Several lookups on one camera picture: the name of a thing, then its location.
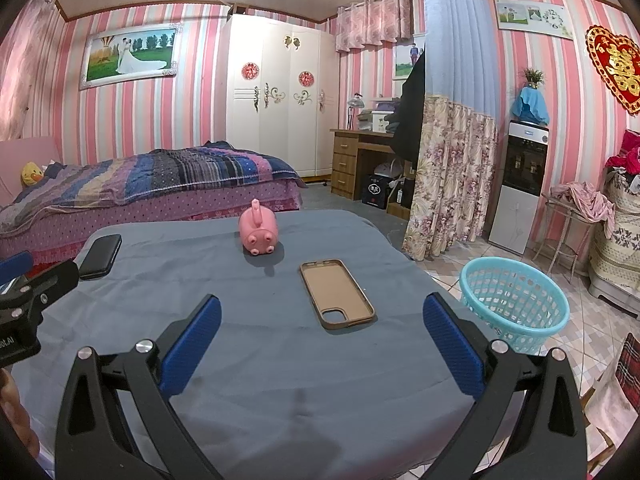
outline desk drawer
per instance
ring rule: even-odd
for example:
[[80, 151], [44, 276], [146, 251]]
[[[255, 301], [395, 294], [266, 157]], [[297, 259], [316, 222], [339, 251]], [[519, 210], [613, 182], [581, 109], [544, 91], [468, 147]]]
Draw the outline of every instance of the desk drawer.
[[354, 137], [335, 137], [334, 153], [343, 153], [344, 155], [357, 155], [358, 139]]
[[349, 173], [350, 175], [356, 174], [356, 158], [353, 155], [342, 155], [340, 153], [334, 153], [334, 171], [340, 171], [342, 173]]
[[356, 177], [354, 175], [341, 173], [340, 171], [334, 171], [331, 174], [331, 187], [353, 193], [355, 184]]

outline yellow duck plush toy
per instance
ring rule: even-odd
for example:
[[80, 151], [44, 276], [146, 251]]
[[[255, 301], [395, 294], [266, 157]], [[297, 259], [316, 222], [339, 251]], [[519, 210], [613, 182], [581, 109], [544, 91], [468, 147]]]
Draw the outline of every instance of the yellow duck plush toy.
[[25, 186], [33, 186], [43, 179], [44, 173], [35, 162], [27, 162], [20, 176]]

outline white container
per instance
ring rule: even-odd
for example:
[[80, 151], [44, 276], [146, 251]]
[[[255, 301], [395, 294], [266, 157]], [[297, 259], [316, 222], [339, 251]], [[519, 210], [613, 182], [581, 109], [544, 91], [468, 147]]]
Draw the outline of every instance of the white container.
[[385, 121], [385, 116], [391, 115], [391, 112], [379, 112], [367, 110], [358, 115], [358, 123], [361, 130], [370, 130], [372, 132], [385, 133], [389, 122]]

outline laundry basket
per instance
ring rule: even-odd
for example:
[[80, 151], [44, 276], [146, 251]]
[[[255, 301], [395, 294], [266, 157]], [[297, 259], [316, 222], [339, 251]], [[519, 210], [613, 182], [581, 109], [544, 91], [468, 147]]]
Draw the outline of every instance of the laundry basket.
[[560, 287], [539, 270], [507, 258], [476, 258], [460, 272], [462, 303], [516, 352], [535, 354], [569, 320]]

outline phone case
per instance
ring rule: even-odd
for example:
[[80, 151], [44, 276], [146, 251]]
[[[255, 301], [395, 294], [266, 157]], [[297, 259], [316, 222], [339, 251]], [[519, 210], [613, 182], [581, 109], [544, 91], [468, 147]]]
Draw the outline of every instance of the phone case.
[[[341, 260], [322, 260], [300, 266], [306, 290], [320, 323], [327, 330], [347, 328], [374, 319], [376, 311]], [[343, 322], [327, 321], [323, 314], [341, 312]]]
[[98, 238], [80, 265], [81, 280], [101, 278], [111, 272], [116, 254], [122, 244], [122, 236], [108, 235]]

